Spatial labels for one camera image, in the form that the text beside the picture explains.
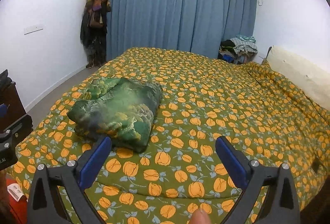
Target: metal screw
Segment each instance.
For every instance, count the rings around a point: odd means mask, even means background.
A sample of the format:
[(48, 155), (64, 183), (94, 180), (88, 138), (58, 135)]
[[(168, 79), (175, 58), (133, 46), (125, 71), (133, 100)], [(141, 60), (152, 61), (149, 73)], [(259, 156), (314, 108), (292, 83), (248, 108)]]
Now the metal screw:
[(68, 162), (66, 163), (66, 165), (67, 165), (67, 166), (70, 166), (70, 167), (75, 166), (75, 160), (70, 160), (70, 161), (68, 161)]
[(39, 164), (38, 167), (37, 167), (37, 169), (38, 169), (38, 170), (42, 170), (42, 169), (44, 169), (44, 167), (45, 167), (44, 164)]
[(256, 160), (252, 160), (252, 161), (251, 161), (251, 165), (252, 165), (253, 167), (257, 167), (257, 166), (259, 166), (259, 162), (256, 161)]
[(283, 169), (285, 169), (285, 170), (287, 170), (287, 169), (289, 169), (289, 165), (288, 164), (282, 164), (282, 167), (283, 167)]

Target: curtain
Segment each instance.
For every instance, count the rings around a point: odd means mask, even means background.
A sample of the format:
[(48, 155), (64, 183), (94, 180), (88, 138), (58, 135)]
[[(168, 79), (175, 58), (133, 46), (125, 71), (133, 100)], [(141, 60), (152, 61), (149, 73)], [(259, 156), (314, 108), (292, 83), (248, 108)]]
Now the curtain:
[(107, 59), (131, 47), (217, 58), (222, 40), (252, 36), (256, 0), (110, 0)]

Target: red object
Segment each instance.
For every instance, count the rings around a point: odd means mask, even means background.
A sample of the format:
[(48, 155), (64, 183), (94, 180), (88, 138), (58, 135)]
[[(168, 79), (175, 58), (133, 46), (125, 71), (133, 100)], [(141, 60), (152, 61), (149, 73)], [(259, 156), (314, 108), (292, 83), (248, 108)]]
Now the red object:
[[(7, 186), (13, 183), (17, 183), (14, 179), (6, 178)], [(9, 204), (10, 211), (15, 217), (17, 224), (26, 224), (27, 223), (27, 199), (25, 196), (22, 196), (19, 201), (16, 201), (9, 193)]]

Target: beige upholstered headboard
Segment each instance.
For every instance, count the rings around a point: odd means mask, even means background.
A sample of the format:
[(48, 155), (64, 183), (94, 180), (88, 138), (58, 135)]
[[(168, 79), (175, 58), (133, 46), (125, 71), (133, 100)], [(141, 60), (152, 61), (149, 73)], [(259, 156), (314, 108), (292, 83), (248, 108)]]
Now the beige upholstered headboard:
[(330, 74), (307, 59), (273, 46), (267, 61), (273, 71), (286, 76), (314, 102), (330, 110)]

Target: floor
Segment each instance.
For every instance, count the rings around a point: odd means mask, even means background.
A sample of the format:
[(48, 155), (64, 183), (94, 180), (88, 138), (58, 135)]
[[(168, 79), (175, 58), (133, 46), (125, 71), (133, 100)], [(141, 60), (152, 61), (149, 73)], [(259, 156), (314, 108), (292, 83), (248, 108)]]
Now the floor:
[(96, 67), (91, 69), (85, 68), (41, 99), (32, 109), (30, 109), (30, 111), (27, 112), (32, 118), (33, 128), (35, 128), (45, 118), (45, 116), (49, 113), (50, 108), (54, 105), (56, 100), (61, 98), (64, 92), (67, 92), (76, 84), (81, 83), (84, 79), (88, 78), (97, 70), (98, 68)]

